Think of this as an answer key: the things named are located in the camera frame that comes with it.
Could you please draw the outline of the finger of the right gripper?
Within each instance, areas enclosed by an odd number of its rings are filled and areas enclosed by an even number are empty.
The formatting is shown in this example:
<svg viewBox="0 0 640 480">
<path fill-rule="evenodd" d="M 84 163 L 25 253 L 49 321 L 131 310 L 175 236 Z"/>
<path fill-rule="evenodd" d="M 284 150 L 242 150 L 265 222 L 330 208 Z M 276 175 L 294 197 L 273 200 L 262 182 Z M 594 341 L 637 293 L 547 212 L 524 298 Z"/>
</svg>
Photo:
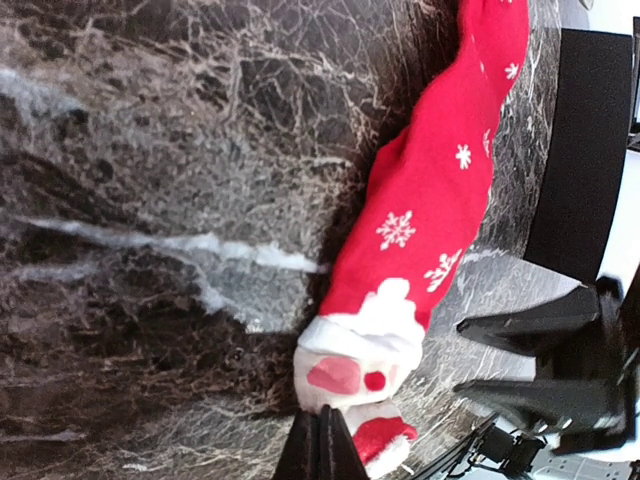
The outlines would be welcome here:
<svg viewBox="0 0 640 480">
<path fill-rule="evenodd" d="M 453 392 L 529 432 L 605 435 L 625 430 L 620 393 L 605 380 L 480 380 Z"/>
<path fill-rule="evenodd" d="M 579 286 L 530 309 L 463 319 L 457 333 L 468 340 L 513 354 L 537 357 L 561 344 L 600 313 L 598 294 Z"/>
</svg>

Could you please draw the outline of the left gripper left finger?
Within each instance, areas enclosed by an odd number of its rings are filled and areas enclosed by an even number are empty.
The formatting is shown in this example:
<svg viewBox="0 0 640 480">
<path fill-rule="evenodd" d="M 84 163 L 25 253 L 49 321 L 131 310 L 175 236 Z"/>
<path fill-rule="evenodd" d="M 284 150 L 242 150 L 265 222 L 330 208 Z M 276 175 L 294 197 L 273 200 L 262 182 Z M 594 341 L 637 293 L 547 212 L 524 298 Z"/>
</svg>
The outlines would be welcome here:
<svg viewBox="0 0 640 480">
<path fill-rule="evenodd" d="M 319 414 L 299 410 L 272 475 L 273 480 L 328 479 L 330 407 Z"/>
</svg>

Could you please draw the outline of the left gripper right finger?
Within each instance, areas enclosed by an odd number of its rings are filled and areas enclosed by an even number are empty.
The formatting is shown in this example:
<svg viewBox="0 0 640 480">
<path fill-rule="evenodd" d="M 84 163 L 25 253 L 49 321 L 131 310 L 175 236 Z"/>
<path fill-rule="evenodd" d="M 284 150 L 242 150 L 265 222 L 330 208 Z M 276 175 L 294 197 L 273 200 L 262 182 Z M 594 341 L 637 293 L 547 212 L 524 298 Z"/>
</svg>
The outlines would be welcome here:
<svg viewBox="0 0 640 480">
<path fill-rule="evenodd" d="M 367 480 L 368 475 L 342 413 L 330 408 L 327 423 L 327 478 Z"/>
</svg>

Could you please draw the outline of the red Santa Christmas sock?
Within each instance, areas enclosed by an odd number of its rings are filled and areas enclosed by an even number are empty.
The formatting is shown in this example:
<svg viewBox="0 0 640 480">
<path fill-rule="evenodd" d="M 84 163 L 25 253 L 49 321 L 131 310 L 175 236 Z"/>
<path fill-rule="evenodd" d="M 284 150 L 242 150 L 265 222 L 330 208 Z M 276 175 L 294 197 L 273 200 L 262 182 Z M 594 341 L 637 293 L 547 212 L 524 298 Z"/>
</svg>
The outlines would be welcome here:
<svg viewBox="0 0 640 480">
<path fill-rule="evenodd" d="M 408 457 L 416 430 L 393 396 L 419 366 L 431 315 L 474 243 L 490 199 L 502 106 L 524 64 L 524 1 L 464 1 L 454 62 L 377 154 L 364 209 L 298 339 L 300 406 L 339 409 L 368 476 Z"/>
</svg>

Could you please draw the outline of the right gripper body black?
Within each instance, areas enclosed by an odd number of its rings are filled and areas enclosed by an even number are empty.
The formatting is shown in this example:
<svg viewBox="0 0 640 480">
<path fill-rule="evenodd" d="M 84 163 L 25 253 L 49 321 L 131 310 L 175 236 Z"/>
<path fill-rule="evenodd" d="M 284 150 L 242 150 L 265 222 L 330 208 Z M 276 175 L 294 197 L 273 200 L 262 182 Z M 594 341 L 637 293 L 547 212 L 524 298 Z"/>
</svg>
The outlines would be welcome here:
<svg viewBox="0 0 640 480">
<path fill-rule="evenodd" d="M 555 453 L 639 451 L 639 291 L 595 283 L 596 317 L 558 345 Z"/>
</svg>

